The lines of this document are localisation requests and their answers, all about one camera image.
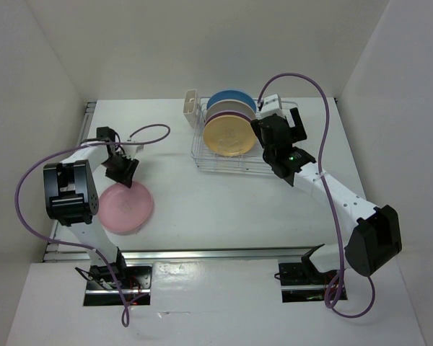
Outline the yellow plate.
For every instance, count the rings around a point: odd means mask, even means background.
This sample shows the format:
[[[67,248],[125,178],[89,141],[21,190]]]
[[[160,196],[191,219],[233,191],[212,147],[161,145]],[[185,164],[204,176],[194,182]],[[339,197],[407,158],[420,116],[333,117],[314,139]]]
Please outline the yellow plate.
[[[204,126],[203,140],[214,152],[226,157],[247,153],[255,145],[256,137],[250,122],[237,115],[221,115]]]

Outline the blue plate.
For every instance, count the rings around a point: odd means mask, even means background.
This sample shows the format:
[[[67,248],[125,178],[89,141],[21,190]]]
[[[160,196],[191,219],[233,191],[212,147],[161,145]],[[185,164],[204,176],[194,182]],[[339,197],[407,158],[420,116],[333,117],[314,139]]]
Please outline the blue plate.
[[[213,94],[206,103],[206,108],[209,109],[212,105],[225,100],[236,100],[245,103],[253,112],[257,111],[254,99],[249,94],[239,89],[224,89]]]

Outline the pink plate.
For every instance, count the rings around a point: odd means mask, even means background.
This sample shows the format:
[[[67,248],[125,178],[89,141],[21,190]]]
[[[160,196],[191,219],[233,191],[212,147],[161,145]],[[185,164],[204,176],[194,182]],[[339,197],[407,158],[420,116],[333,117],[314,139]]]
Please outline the pink plate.
[[[138,182],[131,187],[116,183],[99,197],[97,217],[102,227],[112,234],[135,234],[149,220],[154,210],[150,191]]]

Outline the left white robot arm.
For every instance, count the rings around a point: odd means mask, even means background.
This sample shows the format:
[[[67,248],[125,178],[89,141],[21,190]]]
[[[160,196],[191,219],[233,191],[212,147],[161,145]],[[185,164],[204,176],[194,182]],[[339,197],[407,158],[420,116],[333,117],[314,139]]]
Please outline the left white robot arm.
[[[131,188],[139,161],[118,152],[115,139],[112,128],[98,128],[96,137],[86,142],[88,147],[59,163],[46,164],[43,180],[48,216],[69,228],[89,255],[87,279],[120,288],[127,283],[129,271],[97,218],[100,201],[93,178],[93,171],[102,166],[107,178]]]

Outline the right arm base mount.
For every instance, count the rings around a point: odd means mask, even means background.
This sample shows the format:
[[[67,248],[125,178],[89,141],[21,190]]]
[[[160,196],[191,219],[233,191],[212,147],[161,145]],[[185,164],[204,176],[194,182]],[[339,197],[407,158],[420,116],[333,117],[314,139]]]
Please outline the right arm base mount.
[[[301,262],[279,263],[274,278],[281,284],[283,303],[324,301],[328,284],[337,274],[336,270],[307,275]]]

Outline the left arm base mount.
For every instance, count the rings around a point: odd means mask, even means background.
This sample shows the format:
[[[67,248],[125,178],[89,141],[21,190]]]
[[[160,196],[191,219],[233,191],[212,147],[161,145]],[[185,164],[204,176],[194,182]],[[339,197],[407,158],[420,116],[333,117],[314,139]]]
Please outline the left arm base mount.
[[[75,267],[87,281],[84,306],[121,306],[121,297],[114,283],[95,280],[89,272]],[[122,292],[126,302],[132,306],[149,306],[151,301],[152,266],[140,265],[126,268],[126,277],[121,280]]]

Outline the cream plate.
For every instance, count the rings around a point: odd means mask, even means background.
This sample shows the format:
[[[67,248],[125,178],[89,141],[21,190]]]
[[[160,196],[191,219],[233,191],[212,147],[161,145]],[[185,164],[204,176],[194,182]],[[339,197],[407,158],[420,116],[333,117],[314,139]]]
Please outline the cream plate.
[[[206,121],[221,112],[237,112],[244,115],[249,120],[255,119],[255,111],[249,105],[238,100],[225,99],[216,102],[209,107],[209,109],[206,111]]]

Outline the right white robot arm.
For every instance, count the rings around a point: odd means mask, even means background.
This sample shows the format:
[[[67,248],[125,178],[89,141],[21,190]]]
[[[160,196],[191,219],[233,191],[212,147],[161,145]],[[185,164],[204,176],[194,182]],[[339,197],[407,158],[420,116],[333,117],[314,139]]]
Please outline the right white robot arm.
[[[402,250],[398,214],[359,197],[325,171],[315,158],[295,143],[306,139],[299,112],[289,117],[273,114],[254,120],[251,127],[263,148],[263,160],[274,174],[325,207],[335,206],[346,234],[345,266],[369,277]]]

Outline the white cutlery holder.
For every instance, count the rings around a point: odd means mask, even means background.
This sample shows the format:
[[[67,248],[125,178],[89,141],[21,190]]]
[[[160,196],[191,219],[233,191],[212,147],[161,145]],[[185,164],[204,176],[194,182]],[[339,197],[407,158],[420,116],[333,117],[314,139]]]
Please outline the white cutlery holder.
[[[183,115],[192,129],[196,126],[200,108],[200,99],[196,89],[190,89],[185,93]]]

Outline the purple plate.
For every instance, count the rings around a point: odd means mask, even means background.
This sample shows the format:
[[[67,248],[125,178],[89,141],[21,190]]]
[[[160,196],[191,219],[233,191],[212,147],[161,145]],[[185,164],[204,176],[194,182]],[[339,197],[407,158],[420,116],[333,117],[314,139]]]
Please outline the purple plate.
[[[223,112],[218,112],[216,114],[213,114],[210,117],[207,117],[207,119],[205,120],[205,125],[207,125],[208,123],[210,123],[212,120],[221,117],[221,116],[225,116],[225,115],[231,115],[231,116],[236,116],[236,117],[240,117],[242,119],[247,120],[248,122],[250,122],[252,120],[251,117],[249,117],[248,115],[241,113],[241,112],[236,112],[236,111],[223,111]]]

